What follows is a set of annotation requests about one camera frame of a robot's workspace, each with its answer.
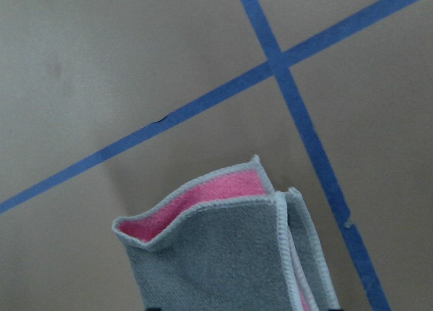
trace blue painter's tape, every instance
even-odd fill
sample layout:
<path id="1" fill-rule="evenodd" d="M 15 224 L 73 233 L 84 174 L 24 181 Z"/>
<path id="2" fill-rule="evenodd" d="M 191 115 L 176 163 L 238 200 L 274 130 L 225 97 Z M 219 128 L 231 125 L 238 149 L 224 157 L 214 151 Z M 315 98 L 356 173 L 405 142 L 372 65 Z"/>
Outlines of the blue painter's tape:
<path id="1" fill-rule="evenodd" d="M 379 0 L 373 5 L 370 5 L 331 28 L 320 32 L 301 44 L 285 51 L 283 54 L 284 61 L 287 66 L 294 65 L 416 1 L 417 0 Z M 262 63 L 208 94 L 201 96 L 197 100 L 179 108 L 177 111 L 169 115 L 170 118 L 168 120 L 165 118 L 164 121 L 161 121 L 161 124 L 152 123 L 147 125 L 131 135 L 118 140 L 106 148 L 95 152 L 70 167 L 67 167 L 59 173 L 50 176 L 23 192 L 7 199 L 0 204 L 0 214 L 106 161 L 116 154 L 120 154 L 132 148 L 134 145 L 142 143 L 143 141 L 170 129 L 173 126 L 182 123 L 188 118 L 191 118 L 227 98 L 236 95 L 240 91 L 254 86 L 271 75 L 272 73 L 269 64 L 267 62 Z"/>
<path id="2" fill-rule="evenodd" d="M 267 22 L 258 0 L 241 0 L 257 38 L 265 52 L 269 66 L 277 80 L 279 88 L 295 121 L 302 142 L 308 152 L 317 176 L 321 182 L 332 212 L 346 242 L 350 256 L 367 293 L 370 305 L 374 311 L 390 311 L 385 293 L 379 278 L 371 263 L 367 249 L 355 226 L 346 227 L 350 217 L 350 210 L 346 204 L 343 192 L 332 170 L 320 138 L 315 132 L 313 122 L 300 96 L 286 62 L 283 58 L 277 40 Z"/>
<path id="3" fill-rule="evenodd" d="M 419 0 L 379 0 L 341 22 L 288 49 L 283 59 L 293 66 Z"/>
<path id="4" fill-rule="evenodd" d="M 241 76 L 230 80 L 215 90 L 191 101 L 170 113 L 159 122 L 151 123 L 126 137 L 110 144 L 109 146 L 95 152 L 66 169 L 46 178 L 23 192 L 6 199 L 0 204 L 0 214 L 33 198 L 58 184 L 198 115 L 199 113 L 233 97 L 271 76 L 271 69 L 267 62 L 247 71 Z"/>

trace beige floor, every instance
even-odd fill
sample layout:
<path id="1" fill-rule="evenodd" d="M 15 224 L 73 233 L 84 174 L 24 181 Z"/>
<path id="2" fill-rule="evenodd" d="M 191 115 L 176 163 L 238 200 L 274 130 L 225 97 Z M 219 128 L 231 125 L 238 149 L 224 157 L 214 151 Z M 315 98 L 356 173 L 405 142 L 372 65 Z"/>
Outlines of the beige floor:
<path id="1" fill-rule="evenodd" d="M 376 0 L 260 0 L 282 49 Z M 239 0 L 0 0 L 0 201 L 265 61 Z M 393 310 L 433 305 L 433 0 L 292 68 Z M 142 310 L 111 233 L 260 155 L 311 209 L 342 307 L 369 310 L 270 78 L 0 215 L 0 310 Z"/>

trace gray fabric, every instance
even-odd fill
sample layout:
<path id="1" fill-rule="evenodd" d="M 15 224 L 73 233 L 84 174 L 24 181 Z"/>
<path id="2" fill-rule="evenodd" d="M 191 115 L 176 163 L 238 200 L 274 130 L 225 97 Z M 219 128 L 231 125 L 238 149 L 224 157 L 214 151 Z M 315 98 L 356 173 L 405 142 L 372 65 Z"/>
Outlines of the gray fabric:
<path id="1" fill-rule="evenodd" d="M 144 220 L 186 190 L 210 179 L 255 170 L 266 195 L 198 203 L 150 241 L 119 229 Z M 112 226 L 126 248 L 143 303 L 163 311 L 302 311 L 290 248 L 290 230 L 304 268 L 311 304 L 339 308 L 314 225 L 301 194 L 275 192 L 258 156 L 216 170 L 171 193 L 151 210 L 117 218 Z M 298 280 L 302 280 L 297 263 Z"/>
<path id="2" fill-rule="evenodd" d="M 294 311 L 277 211 L 268 197 L 200 204 L 161 249 L 126 244 L 143 303 L 163 311 Z"/>
<path id="3" fill-rule="evenodd" d="M 296 251 L 295 243 L 293 241 L 293 236 L 290 229 L 288 235 L 289 235 L 290 255 L 292 257 L 292 265 L 296 277 L 296 282 L 304 296 L 304 301 L 306 305 L 309 307 L 309 311 L 320 311 L 319 307 L 317 306 L 316 300 L 314 298 L 313 292 L 311 291 L 310 285 L 306 280 L 306 276 L 304 270 L 302 269 L 302 265 L 299 260 L 298 252 Z"/>
<path id="4" fill-rule="evenodd" d="M 301 193 L 290 188 L 286 193 L 288 222 L 305 277 L 320 311 L 339 309 L 320 240 Z"/>

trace pink lining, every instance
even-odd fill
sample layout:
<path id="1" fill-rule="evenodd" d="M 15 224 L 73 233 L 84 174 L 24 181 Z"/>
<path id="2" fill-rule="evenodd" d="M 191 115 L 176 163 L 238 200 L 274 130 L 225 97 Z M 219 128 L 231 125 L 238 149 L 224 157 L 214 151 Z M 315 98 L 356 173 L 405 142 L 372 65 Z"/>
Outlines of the pink lining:
<path id="1" fill-rule="evenodd" d="M 304 311 L 310 311 L 308 304 L 305 302 L 304 294 L 302 294 L 302 291 L 300 289 L 298 290 L 299 290 L 300 301 L 302 303 L 302 309 L 304 309 Z"/>
<path id="2" fill-rule="evenodd" d="M 198 203 L 266 193 L 262 181 L 254 169 L 216 176 L 205 183 L 186 190 L 147 218 L 123 221 L 119 225 L 119 230 L 144 242 L 150 241 L 180 213 Z"/>

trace folded cloth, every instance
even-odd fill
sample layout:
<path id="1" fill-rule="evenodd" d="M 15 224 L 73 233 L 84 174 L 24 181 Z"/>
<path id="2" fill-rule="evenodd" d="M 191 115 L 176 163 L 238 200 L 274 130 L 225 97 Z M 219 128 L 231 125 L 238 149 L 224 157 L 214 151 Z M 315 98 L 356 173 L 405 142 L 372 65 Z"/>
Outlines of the folded cloth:
<path id="1" fill-rule="evenodd" d="M 304 276 L 302 280 L 306 281 L 306 284 L 303 283 L 304 294 L 308 297 L 310 292 L 313 294 L 320 311 L 339 310 L 340 305 L 332 285 L 319 236 L 302 194 L 296 188 L 291 187 L 285 195 L 291 231 L 291 248 L 294 255 L 297 255 L 293 257 L 293 263 L 295 270 L 304 273 L 300 275 L 300 277 Z"/>
<path id="2" fill-rule="evenodd" d="M 310 273 L 292 263 L 304 228 L 291 236 L 290 200 L 290 191 L 275 192 L 254 157 L 194 179 L 112 228 L 148 307 L 315 311 Z M 309 258 L 298 262 L 305 260 L 309 265 Z"/>

